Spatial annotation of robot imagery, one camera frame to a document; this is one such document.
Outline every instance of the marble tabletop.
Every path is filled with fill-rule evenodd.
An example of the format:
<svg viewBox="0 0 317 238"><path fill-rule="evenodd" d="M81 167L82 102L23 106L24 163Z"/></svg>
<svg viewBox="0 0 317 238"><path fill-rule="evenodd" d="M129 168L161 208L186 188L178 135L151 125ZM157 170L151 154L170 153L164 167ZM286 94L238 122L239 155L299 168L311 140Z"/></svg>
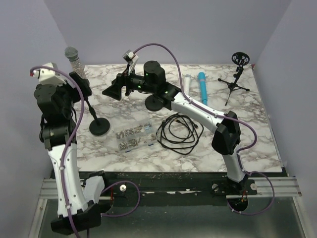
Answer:
<svg viewBox="0 0 317 238"><path fill-rule="evenodd" d="M176 66L161 65L166 72L166 79L179 86ZM158 127L162 120L175 113L167 109L158 112L147 112L144 100L148 94L133 92L129 97L122 93L122 100L116 101L102 95L102 91L111 85L118 73L124 71L126 65L87 65L87 78L93 95L89 98L99 117L107 118L111 128L102 136L93 136L89 132L89 124L93 120L85 105L85 113L77 132L78 167L80 171L122 171L122 172L224 172L226 167L222 156L211 146L212 133L205 129L199 144L191 154L184 156L164 149L158 143L153 146L143 146L138 150L127 153L119 152L116 136L113 132L116 126L137 121L149 116L154 127ZM182 75L189 74L193 79L199 72L204 72L207 79L207 93L209 106L219 111L234 111L240 120L249 123L258 134L257 144L241 152L241 158L248 171L280 172L281 162L278 158L273 138L269 129L263 104L256 86L251 66L245 66L240 77L239 85L249 88L250 92L237 90L231 94L229 103L225 106L229 89L219 82L222 78L234 81L235 65L181 65ZM136 73L143 75L143 65L136 66ZM190 96L200 101L200 89L197 80L192 80ZM241 126L241 146L253 141L252 132Z"/></svg>

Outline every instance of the tripod stand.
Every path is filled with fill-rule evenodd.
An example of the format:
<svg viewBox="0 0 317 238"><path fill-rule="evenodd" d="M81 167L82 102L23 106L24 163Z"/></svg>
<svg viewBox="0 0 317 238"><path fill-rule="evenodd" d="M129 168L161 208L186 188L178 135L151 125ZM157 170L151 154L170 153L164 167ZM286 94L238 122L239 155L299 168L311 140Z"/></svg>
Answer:
<svg viewBox="0 0 317 238"><path fill-rule="evenodd" d="M228 96L228 99L225 103L225 106L227 106L228 104L228 101L229 101L229 98L230 98L230 95L233 91L236 91L236 90L239 90L239 89L243 89L243 90L246 90L247 92L250 91L250 89L248 88L244 88L244 87L241 87L237 84L242 72L243 72L243 66L247 65L250 61L250 58L247 54L243 53L243 52L237 52L237 53L234 53L233 56L232 56L232 61L238 65L237 69L236 69L236 72L233 77L235 78L234 82L232 83L229 83L227 81L224 81L222 80L221 78L218 79L219 82L224 82L227 84L229 90L230 90L230 93L229 93L229 96Z"/></svg>

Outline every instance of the gray wall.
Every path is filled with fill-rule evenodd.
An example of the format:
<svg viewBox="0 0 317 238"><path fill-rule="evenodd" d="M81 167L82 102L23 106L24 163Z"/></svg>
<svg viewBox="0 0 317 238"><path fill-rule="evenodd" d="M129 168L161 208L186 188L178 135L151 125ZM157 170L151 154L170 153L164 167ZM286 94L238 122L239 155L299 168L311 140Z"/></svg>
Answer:
<svg viewBox="0 0 317 238"><path fill-rule="evenodd" d="M299 181L317 234L316 9L316 0L292 0L255 76L282 160Z"/></svg>
<svg viewBox="0 0 317 238"><path fill-rule="evenodd" d="M128 50L168 46L180 63L232 63L237 51L256 62L290 0L45 0L65 41L89 64L124 63ZM157 47L140 62L173 63Z"/></svg>
<svg viewBox="0 0 317 238"><path fill-rule="evenodd" d="M0 237L25 238L43 177L51 170L39 142L37 80L29 69L50 61L60 69L70 67L64 39L42 0L5 1L0 32Z"/></svg>

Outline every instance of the coiled black cable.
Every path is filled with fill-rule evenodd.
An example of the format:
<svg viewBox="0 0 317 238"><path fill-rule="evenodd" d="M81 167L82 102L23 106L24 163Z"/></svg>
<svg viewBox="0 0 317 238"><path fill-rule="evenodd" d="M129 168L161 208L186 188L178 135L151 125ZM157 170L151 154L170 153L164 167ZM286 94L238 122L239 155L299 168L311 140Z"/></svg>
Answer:
<svg viewBox="0 0 317 238"><path fill-rule="evenodd" d="M180 123L184 127L187 128L188 134L186 137L179 137L171 131L171 125L173 124L173 122ZM198 144L199 139L204 132L204 126L201 123L200 123L200 125L202 127L202 131L200 132L200 134L198 134L197 133L198 126L188 116L182 115L180 113L173 114L173 115L169 116L167 119L163 120L161 125L159 126L159 128L157 130L158 142L162 145L163 148L170 149L170 150L172 150L178 154L181 154L181 155L188 155L193 151L195 146ZM165 133L166 128L168 128L169 133L173 137L177 138L178 140L173 140L173 139L167 138L166 133ZM193 143L193 144L190 146L185 146L185 147L169 147L166 144L164 144L164 141L167 141L171 144L191 144L191 143ZM190 150L188 152L179 151L179 150L184 150L184 149L185 150L190 149Z"/></svg>

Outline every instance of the white microphone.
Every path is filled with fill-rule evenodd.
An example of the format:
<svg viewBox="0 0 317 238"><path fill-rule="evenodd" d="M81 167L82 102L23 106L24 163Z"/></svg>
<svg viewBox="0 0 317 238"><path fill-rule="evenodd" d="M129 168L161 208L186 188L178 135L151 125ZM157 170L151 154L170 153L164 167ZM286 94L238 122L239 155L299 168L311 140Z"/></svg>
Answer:
<svg viewBox="0 0 317 238"><path fill-rule="evenodd" d="M186 74L184 77L184 93L188 95L189 89L190 89L190 81L192 79L192 76L189 74Z"/></svg>

